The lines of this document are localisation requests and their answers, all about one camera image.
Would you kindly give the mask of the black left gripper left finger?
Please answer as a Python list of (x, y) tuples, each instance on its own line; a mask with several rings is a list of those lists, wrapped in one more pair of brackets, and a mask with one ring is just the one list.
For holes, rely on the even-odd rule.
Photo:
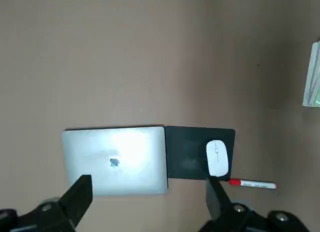
[(13, 208), (0, 210), (1, 231), (75, 231), (93, 201), (91, 175), (81, 175), (61, 196), (43, 201), (18, 215)]

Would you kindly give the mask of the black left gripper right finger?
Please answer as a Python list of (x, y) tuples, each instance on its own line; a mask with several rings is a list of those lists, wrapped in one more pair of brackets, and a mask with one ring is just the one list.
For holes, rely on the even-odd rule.
[(246, 205), (231, 202), (220, 181), (206, 181), (206, 205), (211, 215), (200, 231), (308, 231), (294, 214), (273, 210), (266, 217)]

